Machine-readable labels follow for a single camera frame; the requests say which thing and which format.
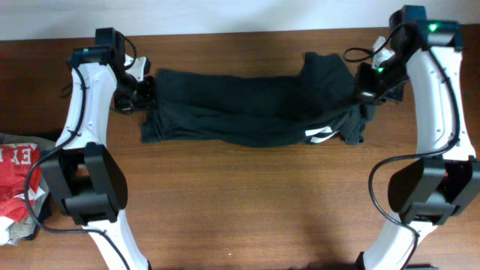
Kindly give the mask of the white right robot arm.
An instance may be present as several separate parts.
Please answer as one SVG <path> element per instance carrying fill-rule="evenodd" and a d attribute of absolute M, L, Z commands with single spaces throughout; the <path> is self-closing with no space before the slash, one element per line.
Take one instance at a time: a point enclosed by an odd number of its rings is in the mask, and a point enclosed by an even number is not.
<path fill-rule="evenodd" d="M 358 60 L 355 90 L 366 104 L 401 102 L 412 86 L 417 146 L 388 184 L 388 210 L 376 241 L 358 255 L 357 269 L 408 269 L 421 241 L 479 194 L 479 161 L 461 100 L 464 48 L 459 23 L 430 20 L 418 5 L 389 19 L 390 34 Z"/>

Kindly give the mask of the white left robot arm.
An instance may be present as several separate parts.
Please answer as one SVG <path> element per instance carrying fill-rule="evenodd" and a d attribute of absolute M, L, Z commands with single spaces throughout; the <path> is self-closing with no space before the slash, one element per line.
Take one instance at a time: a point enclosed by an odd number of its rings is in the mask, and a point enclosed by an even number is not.
<path fill-rule="evenodd" d="M 109 269 L 150 269 L 128 224 L 125 175 L 107 149 L 111 111 L 130 114 L 156 106 L 150 61 L 129 56 L 129 39 L 99 28 L 94 45 L 75 49 L 68 65 L 72 95 L 64 128 L 40 169 L 55 204 L 87 233 Z"/>

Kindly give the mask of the dark green t-shirt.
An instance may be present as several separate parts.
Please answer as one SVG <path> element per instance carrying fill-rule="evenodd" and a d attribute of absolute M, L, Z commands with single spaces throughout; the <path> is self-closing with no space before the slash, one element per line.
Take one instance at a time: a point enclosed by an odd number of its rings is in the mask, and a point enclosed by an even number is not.
<path fill-rule="evenodd" d="M 238 77 L 169 69 L 157 72 L 157 108 L 143 143 L 222 140 L 249 147 L 319 143 L 336 134 L 363 143 L 374 105 L 354 94 L 354 77 L 337 54 L 307 52 L 295 76 Z"/>

